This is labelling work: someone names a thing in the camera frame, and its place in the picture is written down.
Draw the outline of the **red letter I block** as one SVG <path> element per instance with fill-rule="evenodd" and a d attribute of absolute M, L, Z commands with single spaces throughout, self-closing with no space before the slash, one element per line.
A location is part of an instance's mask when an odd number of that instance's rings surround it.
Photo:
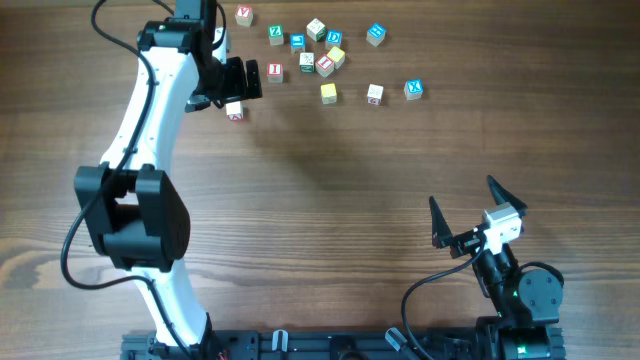
<path fill-rule="evenodd" d="M 283 65 L 281 63 L 269 63 L 267 79 L 271 83 L 282 83 L 284 81 Z"/>

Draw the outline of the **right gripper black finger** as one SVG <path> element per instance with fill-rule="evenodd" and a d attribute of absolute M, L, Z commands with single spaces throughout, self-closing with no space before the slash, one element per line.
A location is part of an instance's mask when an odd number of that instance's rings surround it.
<path fill-rule="evenodd" d="M 511 192 L 506 190 L 493 176 L 487 176 L 487 184 L 496 205 L 509 203 L 515 208 L 520 216 L 525 216 L 527 214 L 528 206 Z"/>
<path fill-rule="evenodd" d="M 429 197 L 429 207 L 432 220 L 432 245 L 438 249 L 448 247 L 453 234 L 434 196 Z"/>

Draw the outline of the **red number 6 block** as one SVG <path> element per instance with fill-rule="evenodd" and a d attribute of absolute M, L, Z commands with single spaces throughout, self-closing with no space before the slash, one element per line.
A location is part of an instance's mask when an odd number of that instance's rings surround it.
<path fill-rule="evenodd" d="M 367 102 L 372 105 L 380 106 L 384 87 L 381 85 L 370 84 L 367 91 Z"/>

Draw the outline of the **blue letter D block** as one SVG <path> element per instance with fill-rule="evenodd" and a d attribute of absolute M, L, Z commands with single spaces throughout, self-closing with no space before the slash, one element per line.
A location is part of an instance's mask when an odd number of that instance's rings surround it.
<path fill-rule="evenodd" d="M 331 50 L 333 47 L 340 47 L 342 42 L 342 32 L 338 30 L 328 30 L 325 36 L 325 47 Z"/>

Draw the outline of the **yellow block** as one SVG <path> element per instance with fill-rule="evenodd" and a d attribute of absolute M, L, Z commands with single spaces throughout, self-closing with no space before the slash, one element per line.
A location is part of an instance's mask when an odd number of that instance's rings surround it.
<path fill-rule="evenodd" d="M 333 61 L 335 69 L 339 69 L 346 59 L 346 53 L 337 46 L 332 47 L 327 56 Z"/>
<path fill-rule="evenodd" d="M 321 86 L 321 99 L 323 104 L 333 104 L 337 102 L 337 88 L 334 83 L 323 84 Z"/>

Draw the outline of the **red letter A block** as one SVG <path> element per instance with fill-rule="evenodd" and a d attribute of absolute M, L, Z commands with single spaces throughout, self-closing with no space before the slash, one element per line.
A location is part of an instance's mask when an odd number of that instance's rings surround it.
<path fill-rule="evenodd" d="M 241 101 L 235 101 L 227 103 L 225 105 L 226 114 L 231 121 L 243 121 L 244 120 L 244 108 Z"/>

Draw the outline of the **yellow block lower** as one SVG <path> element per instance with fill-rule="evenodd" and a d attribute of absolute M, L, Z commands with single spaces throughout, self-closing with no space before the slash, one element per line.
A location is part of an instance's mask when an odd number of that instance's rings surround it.
<path fill-rule="evenodd" d="M 321 99 L 323 104 L 333 104 L 337 102 L 337 88 L 334 83 L 323 84 L 321 86 Z"/>

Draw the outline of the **blue block far right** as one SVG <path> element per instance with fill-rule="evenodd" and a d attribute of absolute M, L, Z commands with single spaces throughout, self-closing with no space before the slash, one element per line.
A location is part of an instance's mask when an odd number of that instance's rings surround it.
<path fill-rule="evenodd" d="M 386 36 L 386 28 L 379 23 L 374 23 L 366 33 L 366 40 L 374 47 L 378 47 Z"/>

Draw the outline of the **yellow block upper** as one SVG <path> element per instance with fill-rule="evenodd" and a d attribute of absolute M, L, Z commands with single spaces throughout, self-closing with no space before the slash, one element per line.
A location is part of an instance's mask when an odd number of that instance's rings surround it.
<path fill-rule="evenodd" d="M 332 47 L 327 56 L 333 61 L 335 69 L 339 69 L 346 59 L 346 53 L 337 46 Z"/>

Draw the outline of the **red letter block centre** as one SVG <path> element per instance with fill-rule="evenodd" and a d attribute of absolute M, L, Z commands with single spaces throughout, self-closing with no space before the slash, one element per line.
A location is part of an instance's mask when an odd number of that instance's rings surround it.
<path fill-rule="evenodd" d="M 334 70 L 335 63 L 327 54 L 320 56 L 315 62 L 315 71 L 324 78 L 330 76 Z"/>

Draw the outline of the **blue letter S block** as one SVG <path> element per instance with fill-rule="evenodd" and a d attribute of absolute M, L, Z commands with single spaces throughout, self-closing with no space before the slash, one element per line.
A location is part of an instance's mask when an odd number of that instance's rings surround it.
<path fill-rule="evenodd" d="M 306 51 L 305 35 L 302 33 L 293 33 L 290 35 L 289 44 L 291 53 L 301 53 Z"/>

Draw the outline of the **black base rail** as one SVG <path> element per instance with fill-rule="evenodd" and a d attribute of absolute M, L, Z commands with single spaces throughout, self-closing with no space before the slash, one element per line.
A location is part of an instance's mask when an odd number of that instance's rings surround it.
<path fill-rule="evenodd" d="M 544 359 L 567 357 L 562 330 L 503 329 L 492 341 L 477 328 L 436 328 L 416 336 L 434 359 Z M 219 359 L 229 360 L 339 360 L 420 359 L 409 337 L 395 330 L 382 332 L 219 331 Z"/>

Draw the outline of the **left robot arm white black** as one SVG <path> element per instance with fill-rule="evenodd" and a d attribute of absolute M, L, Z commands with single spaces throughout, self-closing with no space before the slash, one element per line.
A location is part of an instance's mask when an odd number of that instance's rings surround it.
<path fill-rule="evenodd" d="M 225 347 L 186 271 L 191 220 L 169 173 L 183 117 L 212 106 L 242 119 L 243 102 L 262 95 L 259 67 L 230 55 L 215 1 L 178 2 L 145 25 L 131 52 L 139 68 L 118 133 L 99 164 L 74 178 L 75 225 L 137 283 L 154 319 L 153 333 L 124 337 L 124 358 L 222 359 Z"/>

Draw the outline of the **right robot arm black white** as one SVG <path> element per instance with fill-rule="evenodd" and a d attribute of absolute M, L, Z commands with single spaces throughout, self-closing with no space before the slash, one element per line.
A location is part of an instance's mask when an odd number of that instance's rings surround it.
<path fill-rule="evenodd" d="M 431 343 L 448 359 L 564 359 L 559 322 L 564 277 L 543 262 L 519 264 L 510 243 L 524 232 L 527 205 L 488 176 L 495 206 L 471 230 L 455 235 L 431 197 L 432 244 L 451 257 L 469 256 L 483 296 L 496 314 L 471 328 L 443 330 Z"/>

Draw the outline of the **white green top block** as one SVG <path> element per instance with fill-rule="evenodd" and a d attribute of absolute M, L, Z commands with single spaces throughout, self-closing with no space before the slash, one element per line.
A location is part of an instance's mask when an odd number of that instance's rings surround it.
<path fill-rule="evenodd" d="M 306 26 L 307 35 L 315 42 L 320 42 L 326 34 L 325 24 L 318 18 L 311 20 Z"/>

